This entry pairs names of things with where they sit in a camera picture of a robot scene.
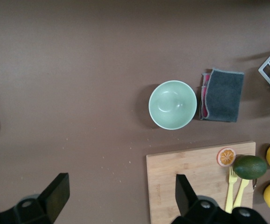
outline green cup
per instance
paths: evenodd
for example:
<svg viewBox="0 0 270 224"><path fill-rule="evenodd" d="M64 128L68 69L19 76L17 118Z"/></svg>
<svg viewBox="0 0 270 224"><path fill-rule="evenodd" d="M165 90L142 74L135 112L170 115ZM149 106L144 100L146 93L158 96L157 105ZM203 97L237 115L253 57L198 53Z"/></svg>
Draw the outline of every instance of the green cup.
<svg viewBox="0 0 270 224"><path fill-rule="evenodd" d="M197 99L192 88L177 80L159 85L149 98L149 114L161 128L176 130L187 125L195 115Z"/></svg>

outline plastic fork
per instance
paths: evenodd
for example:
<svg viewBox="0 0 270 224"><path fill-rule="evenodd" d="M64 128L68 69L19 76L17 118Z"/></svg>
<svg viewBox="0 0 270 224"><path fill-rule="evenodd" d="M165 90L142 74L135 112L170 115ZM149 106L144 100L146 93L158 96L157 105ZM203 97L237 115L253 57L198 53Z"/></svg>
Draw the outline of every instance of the plastic fork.
<svg viewBox="0 0 270 224"><path fill-rule="evenodd" d="M234 201L233 208L241 206L243 191L248 184L249 184L249 180L242 179L236 200Z"/></svg>
<svg viewBox="0 0 270 224"><path fill-rule="evenodd" d="M227 203L225 205L225 211L228 213L232 213L233 210L233 189L234 183L238 180L237 174L233 171L233 168L229 168L229 178L228 178L228 191L227 191Z"/></svg>

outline avocado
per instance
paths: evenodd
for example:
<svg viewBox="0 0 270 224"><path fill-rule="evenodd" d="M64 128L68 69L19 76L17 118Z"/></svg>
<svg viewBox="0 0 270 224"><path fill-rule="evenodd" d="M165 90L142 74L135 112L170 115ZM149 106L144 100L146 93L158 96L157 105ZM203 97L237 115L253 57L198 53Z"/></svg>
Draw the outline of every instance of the avocado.
<svg viewBox="0 0 270 224"><path fill-rule="evenodd" d="M238 177L246 180L253 180L266 173L267 164L258 156L243 155L235 159L233 169Z"/></svg>

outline pink cloth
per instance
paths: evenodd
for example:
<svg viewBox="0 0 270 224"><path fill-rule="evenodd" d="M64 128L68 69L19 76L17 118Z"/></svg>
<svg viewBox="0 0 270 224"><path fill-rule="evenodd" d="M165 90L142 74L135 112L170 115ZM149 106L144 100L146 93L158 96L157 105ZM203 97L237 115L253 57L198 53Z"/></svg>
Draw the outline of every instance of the pink cloth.
<svg viewBox="0 0 270 224"><path fill-rule="evenodd" d="M201 87L201 114L202 117L207 117L208 116L208 111L206 109L206 104L205 104L205 98L206 98L206 89L208 85L208 81L210 79L210 73L203 73L202 74L204 79Z"/></svg>

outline dish towel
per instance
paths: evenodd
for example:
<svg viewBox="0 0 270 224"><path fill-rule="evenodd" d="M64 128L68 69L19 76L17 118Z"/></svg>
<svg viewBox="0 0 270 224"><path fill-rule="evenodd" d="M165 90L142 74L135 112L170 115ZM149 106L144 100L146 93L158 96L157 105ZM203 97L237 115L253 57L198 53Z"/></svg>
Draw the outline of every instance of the dish towel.
<svg viewBox="0 0 270 224"><path fill-rule="evenodd" d="M203 73L199 118L236 122L244 73L213 69Z"/></svg>

